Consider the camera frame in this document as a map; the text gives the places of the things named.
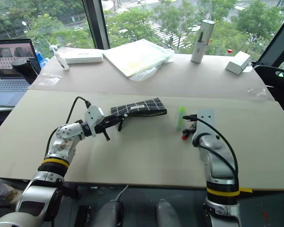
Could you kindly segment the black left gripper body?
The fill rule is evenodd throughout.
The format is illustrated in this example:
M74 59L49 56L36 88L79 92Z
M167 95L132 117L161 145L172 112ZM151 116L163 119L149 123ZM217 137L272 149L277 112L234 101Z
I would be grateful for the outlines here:
M120 117L116 115L106 116L99 124L97 124L94 129L96 134L103 133L107 135L106 128L112 127L120 122Z

